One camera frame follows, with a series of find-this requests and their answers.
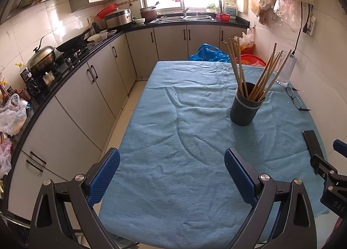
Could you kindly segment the kitchen base cabinets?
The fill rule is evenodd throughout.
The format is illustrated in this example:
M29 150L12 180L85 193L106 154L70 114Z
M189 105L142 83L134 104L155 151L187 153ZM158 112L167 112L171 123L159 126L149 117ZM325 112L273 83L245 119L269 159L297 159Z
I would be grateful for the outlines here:
M221 46L241 32L211 23L142 26L88 51L12 138L2 212L28 223L45 179L60 182L87 172L99 160L132 86L148 79L159 60L186 60L201 44Z

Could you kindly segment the black smartphone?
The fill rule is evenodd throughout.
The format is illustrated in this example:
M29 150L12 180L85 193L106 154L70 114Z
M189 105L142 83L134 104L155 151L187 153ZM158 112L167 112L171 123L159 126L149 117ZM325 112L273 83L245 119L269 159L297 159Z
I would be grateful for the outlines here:
M313 130L302 132L306 146L310 155L310 164L315 174L319 174L320 163L324 160L324 155L319 145L317 136Z

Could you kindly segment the black utensil holder cup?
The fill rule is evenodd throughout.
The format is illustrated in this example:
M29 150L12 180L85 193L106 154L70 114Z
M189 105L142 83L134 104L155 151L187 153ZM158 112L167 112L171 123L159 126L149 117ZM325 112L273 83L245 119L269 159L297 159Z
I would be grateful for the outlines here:
M237 88L229 117L239 126L250 125L263 102L264 100L258 102L248 100L241 94L239 88Z

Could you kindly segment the blue towel table cloth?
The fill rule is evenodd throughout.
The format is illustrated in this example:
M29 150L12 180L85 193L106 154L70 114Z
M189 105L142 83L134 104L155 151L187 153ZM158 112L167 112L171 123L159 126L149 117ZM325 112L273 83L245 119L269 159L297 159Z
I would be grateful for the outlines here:
M276 180L300 178L314 215L327 212L302 135L316 128L311 115L274 85L252 123L238 126L229 117L236 88L226 63L156 64L103 196L99 219L110 236L159 248L225 248L250 210L225 167L229 148Z

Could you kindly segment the clear glass beer mug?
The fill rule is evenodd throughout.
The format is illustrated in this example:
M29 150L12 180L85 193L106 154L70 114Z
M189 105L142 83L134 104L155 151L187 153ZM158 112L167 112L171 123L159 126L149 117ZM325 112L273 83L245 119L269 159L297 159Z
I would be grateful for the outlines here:
M277 73L277 71L280 69L281 65L283 64L284 60L285 60L285 57L287 55L287 51L284 51L282 54L281 54L281 57L279 59L279 62L274 70L275 73ZM297 58L291 54L287 61L286 61L286 64L284 65L281 73L278 75L277 79L276 79L276 82L282 86L287 86L288 83L289 83L289 80L291 78L291 75L293 73L293 69L295 67L295 64L297 62Z

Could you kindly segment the red plastic basin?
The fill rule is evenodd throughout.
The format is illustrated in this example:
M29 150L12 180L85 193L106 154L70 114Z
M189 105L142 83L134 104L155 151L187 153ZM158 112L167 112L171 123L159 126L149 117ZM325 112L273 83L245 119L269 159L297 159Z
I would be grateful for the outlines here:
M256 66L256 67L265 67L266 62L263 61L262 58L252 55L252 54L243 54L241 56L242 64L248 66Z

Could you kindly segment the blue plastic bag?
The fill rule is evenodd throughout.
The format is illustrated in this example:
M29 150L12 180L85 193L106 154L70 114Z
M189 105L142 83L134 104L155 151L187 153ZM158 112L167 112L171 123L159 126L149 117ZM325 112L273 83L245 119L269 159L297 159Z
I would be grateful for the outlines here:
M189 61L210 61L220 63L230 63L230 58L227 53L221 51L219 48L203 43L197 53L189 56Z

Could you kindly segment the black wok pan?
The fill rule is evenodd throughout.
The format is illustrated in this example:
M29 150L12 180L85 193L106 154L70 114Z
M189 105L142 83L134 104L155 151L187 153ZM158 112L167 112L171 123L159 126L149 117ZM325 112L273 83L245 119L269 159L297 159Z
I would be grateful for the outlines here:
M67 52L73 48L75 48L76 46L78 46L81 42L83 42L85 34L87 34L88 32L91 31L92 28L92 24L89 23L88 26L83 30L82 33L78 34L77 36L69 39L68 41L62 43L61 45L59 45L56 50L60 53L64 53Z

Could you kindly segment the silver rice cooker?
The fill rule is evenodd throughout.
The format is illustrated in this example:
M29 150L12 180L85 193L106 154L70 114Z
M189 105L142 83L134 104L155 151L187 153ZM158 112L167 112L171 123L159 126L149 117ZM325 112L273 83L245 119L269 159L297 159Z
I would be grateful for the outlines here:
M105 16L107 29L121 27L132 22L132 13L129 8L111 12Z

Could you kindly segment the red small basket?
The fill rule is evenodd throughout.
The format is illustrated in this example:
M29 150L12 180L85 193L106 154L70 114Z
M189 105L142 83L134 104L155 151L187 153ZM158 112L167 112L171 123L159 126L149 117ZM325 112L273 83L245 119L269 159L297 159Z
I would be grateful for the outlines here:
M215 13L215 18L219 22L228 23L230 15L226 13Z

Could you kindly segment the dark red cooking pot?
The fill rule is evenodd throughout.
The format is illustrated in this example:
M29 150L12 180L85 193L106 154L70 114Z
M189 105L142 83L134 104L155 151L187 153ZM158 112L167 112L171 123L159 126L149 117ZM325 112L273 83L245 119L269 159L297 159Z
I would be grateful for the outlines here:
M140 9L141 17L145 19L146 22L151 22L158 17L158 12L156 6L150 6Z

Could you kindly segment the steel sink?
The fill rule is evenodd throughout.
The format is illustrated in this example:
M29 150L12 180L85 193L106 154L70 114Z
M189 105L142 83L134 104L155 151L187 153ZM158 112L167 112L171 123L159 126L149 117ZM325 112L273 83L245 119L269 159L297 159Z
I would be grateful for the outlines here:
M151 21L151 23L168 23L168 22L182 22L182 21L215 21L215 19L209 15L172 16L172 17L160 17Z

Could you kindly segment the black frame eyeglasses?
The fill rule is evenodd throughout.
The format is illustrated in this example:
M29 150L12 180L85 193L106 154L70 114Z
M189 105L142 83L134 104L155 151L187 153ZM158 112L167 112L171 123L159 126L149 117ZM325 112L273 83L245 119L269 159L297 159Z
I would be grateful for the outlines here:
M311 111L310 109L308 109L307 107L305 107L303 105L303 102L301 101L301 99L298 97L298 90L291 87L291 86L287 86L285 89L287 95L291 98L293 105L295 106L295 108L299 111Z

